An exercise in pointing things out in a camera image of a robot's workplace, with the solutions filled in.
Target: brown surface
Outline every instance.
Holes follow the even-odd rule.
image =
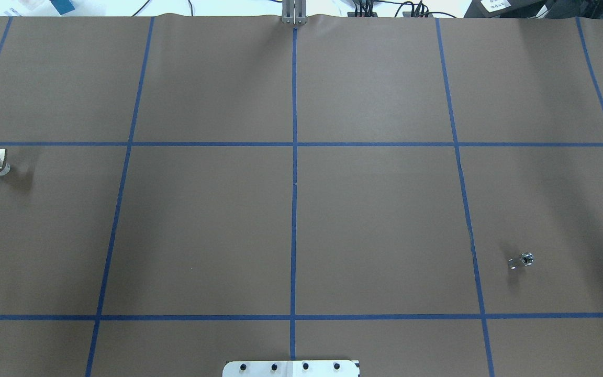
[[[409,21],[300,28],[298,141],[452,141],[436,25]],[[574,20],[440,24],[459,141],[603,142]],[[587,33],[595,62],[601,25]],[[218,377],[228,360],[289,358],[294,218],[294,309],[319,315],[293,323],[297,358],[359,359],[366,377],[488,375],[452,144],[302,143],[295,186],[292,29],[275,16],[164,15],[128,147],[148,26],[12,20],[0,58],[0,143],[17,144],[0,179],[0,375],[85,375],[95,324],[92,375]],[[137,144],[151,141],[222,144]],[[95,322],[126,150],[103,307],[125,317]],[[489,320],[496,375],[602,374],[603,318],[567,312],[603,312],[603,146],[460,151],[486,312],[565,317]],[[510,274],[517,251],[537,260]],[[332,314],[345,317],[319,320]],[[364,316],[382,314],[409,316]],[[526,370],[523,351],[536,362]]]

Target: cable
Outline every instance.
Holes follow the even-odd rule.
[[[590,14],[590,18],[594,18],[594,14],[597,11],[598,6],[599,6],[599,0],[595,0],[595,9],[593,9],[593,12]]]
[[[452,14],[447,14],[446,12],[425,12],[423,14],[419,14],[418,17],[423,17],[423,16],[428,15],[428,14],[445,14],[445,15],[450,15],[450,17],[457,18],[457,17],[455,17]]]
[[[386,2],[385,0],[371,0],[374,3],[388,3],[388,4],[397,4],[400,5],[401,3],[395,3],[395,2]]]
[[[399,15],[399,11],[401,10],[401,8],[404,7],[404,5],[407,5],[407,4],[411,4],[411,13],[414,12],[414,9],[415,9],[416,5],[413,4],[412,2],[399,3],[399,8],[397,8],[397,11],[395,12],[395,17],[397,17],[397,15]]]
[[[148,3],[150,3],[150,0],[146,0],[146,2],[143,3],[143,5],[141,5],[139,10],[137,10],[136,13],[132,14],[132,17],[139,14],[139,12],[141,12],[141,10],[143,10],[143,8],[145,8],[146,5],[148,5]],[[192,2],[190,0],[187,0],[187,3],[189,4],[189,15],[194,16],[194,6],[192,5]]]
[[[148,5],[148,3],[150,3],[150,0],[146,0],[146,2],[143,5],[141,5],[141,7],[139,8],[139,10],[137,10],[136,13],[132,14],[132,17],[134,17],[135,15],[139,14],[139,12],[141,12],[141,10],[143,8],[145,8],[146,5]]]

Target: black cable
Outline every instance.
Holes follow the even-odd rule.
[[[388,3],[388,4],[397,4],[400,5],[401,3],[395,3],[395,2],[386,2],[385,0],[371,0],[374,3]]]
[[[445,15],[450,15],[450,17],[457,18],[457,17],[455,17],[452,14],[447,14],[446,12],[425,12],[423,14],[419,14],[418,17],[423,17],[423,16],[426,16],[428,14],[445,14]]]
[[[414,10],[413,12],[411,12],[411,17],[418,17],[419,14],[423,13],[423,3],[419,2],[416,10]]]
[[[141,10],[143,8],[145,8],[146,5],[148,5],[148,3],[150,3],[150,0],[146,0],[146,2],[143,5],[141,5],[141,7],[139,8],[139,10],[137,10],[135,14],[132,14],[132,17],[134,17],[135,15],[139,14],[139,12],[141,12]]]
[[[137,10],[136,13],[132,14],[132,17],[139,14],[139,12],[141,12],[141,10],[143,10],[143,8],[145,8],[146,5],[148,5],[148,3],[150,3],[150,0],[146,0],[146,2],[143,3],[143,5],[141,5],[139,10]],[[189,15],[194,16],[194,6],[192,5],[192,2],[190,0],[187,0],[187,3],[189,4]]]
[[[590,18],[594,18],[594,14],[597,11],[597,7],[599,6],[599,0],[595,0],[595,9],[593,9],[593,12],[590,14]]]
[[[397,15],[399,15],[399,11],[401,10],[401,8],[404,7],[404,5],[407,5],[407,4],[411,4],[411,13],[414,12],[414,8],[416,7],[416,5],[413,4],[412,2],[399,3],[399,8],[397,8],[397,11],[395,12],[395,17],[397,17]]]

